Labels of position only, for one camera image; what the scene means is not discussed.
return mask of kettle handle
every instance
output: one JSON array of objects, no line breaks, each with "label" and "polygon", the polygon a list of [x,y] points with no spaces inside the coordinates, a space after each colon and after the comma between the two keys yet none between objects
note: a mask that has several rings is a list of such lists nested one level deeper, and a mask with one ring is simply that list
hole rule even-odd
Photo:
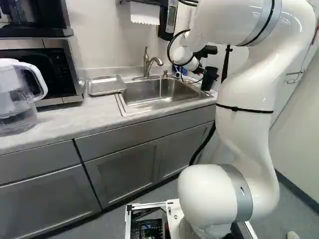
[{"label": "kettle handle", "polygon": [[13,65],[17,66],[20,69],[28,70],[35,76],[36,82],[40,87],[41,93],[38,95],[35,95],[33,98],[33,101],[38,101],[43,99],[48,93],[48,87],[43,79],[43,76],[40,70],[36,66],[25,63],[25,62],[14,62]]}]

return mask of faucet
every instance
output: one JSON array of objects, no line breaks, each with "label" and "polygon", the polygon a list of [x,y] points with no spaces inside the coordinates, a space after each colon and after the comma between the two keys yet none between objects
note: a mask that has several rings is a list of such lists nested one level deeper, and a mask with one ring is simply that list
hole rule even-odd
[{"label": "faucet", "polygon": [[151,66],[152,66],[153,62],[156,62],[156,64],[158,66],[164,65],[163,62],[161,61],[161,59],[159,57],[157,57],[157,56],[152,57],[149,60],[148,47],[146,46],[145,47],[145,52],[144,52],[144,60],[143,60],[143,67],[144,67],[143,68],[143,72],[144,72],[143,77],[149,77],[150,76],[150,69],[151,69]]}]

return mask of shoe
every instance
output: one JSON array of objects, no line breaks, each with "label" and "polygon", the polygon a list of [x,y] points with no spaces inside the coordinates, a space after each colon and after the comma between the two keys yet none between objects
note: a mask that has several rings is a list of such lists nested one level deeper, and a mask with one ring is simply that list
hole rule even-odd
[{"label": "shoe", "polygon": [[300,239],[297,233],[290,231],[287,233],[287,239]]}]

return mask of paper towel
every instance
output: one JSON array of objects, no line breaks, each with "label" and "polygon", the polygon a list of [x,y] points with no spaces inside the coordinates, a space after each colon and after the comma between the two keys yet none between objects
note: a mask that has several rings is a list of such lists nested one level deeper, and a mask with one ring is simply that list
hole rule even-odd
[{"label": "paper towel", "polygon": [[131,1],[130,5],[132,22],[150,25],[160,24],[160,6],[136,1]]}]

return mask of kitchen cabinet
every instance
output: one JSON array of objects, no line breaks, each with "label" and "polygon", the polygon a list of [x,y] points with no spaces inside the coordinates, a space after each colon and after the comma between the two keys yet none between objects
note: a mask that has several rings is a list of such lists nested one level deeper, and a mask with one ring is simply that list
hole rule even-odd
[{"label": "kitchen cabinet", "polygon": [[188,166],[197,148],[205,139],[212,122],[161,138],[159,180],[179,173]]},{"label": "kitchen cabinet", "polygon": [[156,182],[156,142],[148,142],[86,162],[98,198],[105,208]]},{"label": "kitchen cabinet", "polygon": [[103,208],[180,172],[212,122],[85,163]]},{"label": "kitchen cabinet", "polygon": [[0,238],[29,238],[100,210],[82,165],[0,186]]},{"label": "kitchen cabinet", "polygon": [[0,155],[0,185],[79,163],[80,158],[71,140]]},{"label": "kitchen cabinet", "polygon": [[210,105],[76,138],[75,142],[83,161],[89,161],[203,123],[211,122],[215,119],[215,112],[216,105]]}]

